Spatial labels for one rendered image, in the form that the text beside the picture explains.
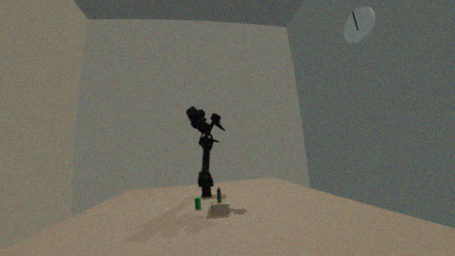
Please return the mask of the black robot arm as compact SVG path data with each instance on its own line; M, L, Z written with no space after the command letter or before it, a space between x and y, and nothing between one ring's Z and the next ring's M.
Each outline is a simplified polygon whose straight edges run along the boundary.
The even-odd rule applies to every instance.
M191 126L197 129L203 134L203 128L206 123L205 112L203 109L196 110L194 106L191 106L187 111L186 114L191 121ZM199 123L198 123L199 122ZM201 135L201 137L202 137ZM199 188L202 187L202 197L212 197L210 187L214 186L212 176L209 174L209 152L212 149L214 142L210 142L207 146L202 146L203 148L203 155L202 155L202 171L199 172L199 176L197 178L197 182Z

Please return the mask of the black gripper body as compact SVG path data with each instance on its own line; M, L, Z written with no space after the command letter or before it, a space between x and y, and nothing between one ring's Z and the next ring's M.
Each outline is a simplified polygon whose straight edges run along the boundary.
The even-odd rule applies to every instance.
M215 113L212 114L212 116L210 118L210 119L212 119L211 124L205 125L204 128L202 129L203 132L206 133L206 134L205 134L205 136L203 136L203 138L202 137L200 138L200 140L198 142L199 145L201 145L201 146L207 146L208 145L208 143L204 142L204 139L205 139L205 137L208 137L209 133L211 132L211 130L212 130L213 126L214 126L213 122L214 122L215 118L220 121L221 116L219 116L219 115L217 115Z

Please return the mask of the green cylinder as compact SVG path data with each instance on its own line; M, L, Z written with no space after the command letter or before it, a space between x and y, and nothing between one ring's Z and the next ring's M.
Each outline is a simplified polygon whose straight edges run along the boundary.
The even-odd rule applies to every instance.
M201 209L201 197L195 198L195 209Z

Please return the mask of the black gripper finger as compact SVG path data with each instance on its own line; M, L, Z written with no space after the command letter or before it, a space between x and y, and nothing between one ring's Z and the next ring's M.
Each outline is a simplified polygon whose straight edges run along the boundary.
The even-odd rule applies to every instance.
M222 130L224 130L223 127L222 127L221 124L220 124L220 121L217 120L216 118L215 118L213 124L216 125L216 126L218 126L219 128L221 128ZM225 131L225 130L224 130L224 131Z
M205 142L205 143L210 143L210 142L218 142L218 143L220 143L220 142L217 141L217 140L214 140L214 139L212 139L212 138L207 138L207 137L205 137L204 142Z

